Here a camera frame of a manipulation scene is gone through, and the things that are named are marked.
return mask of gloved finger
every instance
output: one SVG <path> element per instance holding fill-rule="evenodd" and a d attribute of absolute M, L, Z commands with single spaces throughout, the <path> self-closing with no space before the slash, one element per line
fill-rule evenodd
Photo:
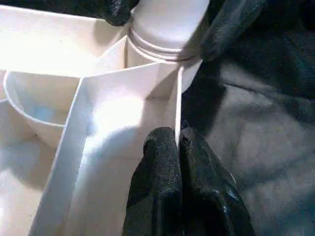
<path fill-rule="evenodd" d="M 130 184 L 124 235 L 182 233 L 182 180 L 174 131 L 153 130 Z"/>
<path fill-rule="evenodd" d="M 195 129 L 182 130 L 180 163 L 186 235 L 254 235 L 231 175 Z"/>
<path fill-rule="evenodd" d="M 205 61 L 221 55 L 260 15 L 266 0 L 224 1 L 202 39 Z"/>
<path fill-rule="evenodd" d="M 113 26 L 123 26 L 139 0 L 103 0 L 104 19 Z"/>

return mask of dark gray fabric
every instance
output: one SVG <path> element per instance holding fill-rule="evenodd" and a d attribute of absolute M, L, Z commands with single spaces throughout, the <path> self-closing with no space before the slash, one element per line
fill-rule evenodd
<path fill-rule="evenodd" d="M 315 235 L 314 33 L 251 33 L 203 63 L 183 94 L 235 177 L 257 235 Z"/>
<path fill-rule="evenodd" d="M 0 0 L 0 4 L 32 8 L 37 10 L 47 10 L 46 0 Z"/>
<path fill-rule="evenodd" d="M 304 0 L 301 4 L 301 18 L 308 30 L 315 30 L 315 0 Z"/>
<path fill-rule="evenodd" d="M 105 19 L 113 26 L 122 26 L 130 18 L 131 9 L 139 0 L 47 0 L 48 9 L 59 5 L 58 11 Z"/>

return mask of black glove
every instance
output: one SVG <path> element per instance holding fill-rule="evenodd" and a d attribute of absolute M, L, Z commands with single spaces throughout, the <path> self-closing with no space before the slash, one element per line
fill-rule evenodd
<path fill-rule="evenodd" d="M 152 131 L 128 196 L 124 235 L 252 236 L 233 177 L 201 134 L 182 131 L 180 156 L 170 128 Z"/>
<path fill-rule="evenodd" d="M 182 235 L 182 177 L 174 131 L 153 130 L 129 190 L 123 235 Z"/>

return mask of white bottle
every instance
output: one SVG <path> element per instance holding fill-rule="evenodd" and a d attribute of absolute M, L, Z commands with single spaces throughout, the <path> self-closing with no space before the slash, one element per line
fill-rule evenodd
<path fill-rule="evenodd" d="M 209 0 L 141 0 L 132 11 L 130 38 L 144 53 L 181 61 L 199 54 L 208 28 Z"/>

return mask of plastic compartment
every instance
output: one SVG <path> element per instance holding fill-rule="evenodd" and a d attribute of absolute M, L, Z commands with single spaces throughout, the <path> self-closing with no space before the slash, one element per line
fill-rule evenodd
<path fill-rule="evenodd" d="M 4 90 L 11 106 L 36 134 L 57 148 L 79 78 L 7 72 Z"/>
<path fill-rule="evenodd" d="M 4 74 L 0 70 L 0 235 L 27 235 L 55 151 L 10 106 L 2 87 Z"/>
<path fill-rule="evenodd" d="M 81 81 L 31 236 L 121 234 L 147 134 L 170 126 L 179 137 L 177 73 L 155 62 Z"/>
<path fill-rule="evenodd" d="M 42 142 L 10 105 L 4 74 L 10 70 L 55 78 L 86 76 L 128 26 L 0 5 L 0 29 L 0 235 L 26 236 L 56 150 Z"/>
<path fill-rule="evenodd" d="M 91 71 L 91 75 L 101 75 L 109 71 L 122 70 L 158 61 L 161 60 L 144 54 L 125 36 L 99 57 Z"/>
<path fill-rule="evenodd" d="M 83 77 L 128 25 L 0 5 L 0 69 Z"/>

